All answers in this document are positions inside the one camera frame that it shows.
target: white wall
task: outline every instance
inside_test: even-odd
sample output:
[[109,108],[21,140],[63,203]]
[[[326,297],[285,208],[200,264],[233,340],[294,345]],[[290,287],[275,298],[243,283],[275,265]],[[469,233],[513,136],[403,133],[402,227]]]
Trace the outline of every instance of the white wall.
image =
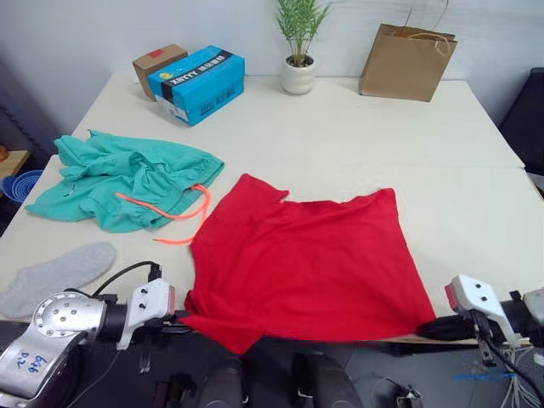
[[[443,0],[333,0],[311,54],[321,76],[360,74],[380,22],[432,27]],[[288,47],[276,0],[0,0],[0,58],[58,129],[69,133],[113,71],[168,43],[208,44],[246,57],[249,75],[276,75]],[[542,0],[450,0],[438,30],[455,33],[445,78],[467,79],[491,117],[505,109],[529,69],[544,65]]]

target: blue bowl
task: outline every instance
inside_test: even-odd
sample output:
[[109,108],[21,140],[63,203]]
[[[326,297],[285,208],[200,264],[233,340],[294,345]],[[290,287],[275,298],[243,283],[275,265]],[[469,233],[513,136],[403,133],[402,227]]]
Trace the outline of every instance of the blue bowl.
[[43,170],[31,170],[17,177],[6,177],[2,182],[3,193],[12,201],[22,203],[32,187],[40,179]]

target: potted plant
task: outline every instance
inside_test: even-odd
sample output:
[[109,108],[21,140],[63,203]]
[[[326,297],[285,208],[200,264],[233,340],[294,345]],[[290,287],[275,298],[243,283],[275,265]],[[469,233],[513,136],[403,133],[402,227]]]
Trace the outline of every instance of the potted plant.
[[276,20],[291,47],[281,73],[281,86],[290,94],[306,94],[314,86],[315,76],[315,60],[308,55],[308,48],[331,6],[321,8],[315,0],[279,3]]

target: orange drawstring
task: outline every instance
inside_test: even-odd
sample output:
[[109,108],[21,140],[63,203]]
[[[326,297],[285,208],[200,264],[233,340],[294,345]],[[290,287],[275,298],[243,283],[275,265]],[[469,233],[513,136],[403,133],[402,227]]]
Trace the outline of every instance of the orange drawstring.
[[[170,218],[170,219],[187,219],[187,218],[193,218],[194,216],[198,215],[198,213],[202,213],[201,217],[201,223],[198,226],[198,230],[201,228],[201,226],[204,224],[204,220],[206,219],[207,209],[210,207],[210,202],[212,201],[212,194],[210,194],[210,191],[204,187],[202,184],[195,184],[191,187],[192,190],[199,190],[202,193],[204,193],[205,199],[204,203],[197,208],[194,212],[190,212],[189,214],[180,214],[180,215],[172,215],[167,212],[162,211],[160,208],[155,207],[153,204],[150,204],[149,202],[136,200],[135,198],[129,197],[128,195],[124,195],[123,193],[116,193],[116,196],[119,198],[122,198],[123,200],[132,202],[133,204],[138,204],[139,206],[149,208],[150,210],[155,211],[156,213],[161,214],[163,217]],[[187,238],[186,240],[163,240],[163,239],[153,239],[153,241],[161,242],[163,244],[168,245],[183,245],[183,244],[189,244],[191,241],[193,241],[193,238],[195,236],[191,236],[190,238]]]

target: green plant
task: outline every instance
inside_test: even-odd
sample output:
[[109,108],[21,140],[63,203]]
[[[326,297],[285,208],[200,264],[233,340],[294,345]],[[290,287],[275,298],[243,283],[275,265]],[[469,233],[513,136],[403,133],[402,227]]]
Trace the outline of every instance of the green plant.
[[293,66],[303,66],[309,45],[331,5],[320,8],[315,0],[279,0],[276,21],[291,47]]

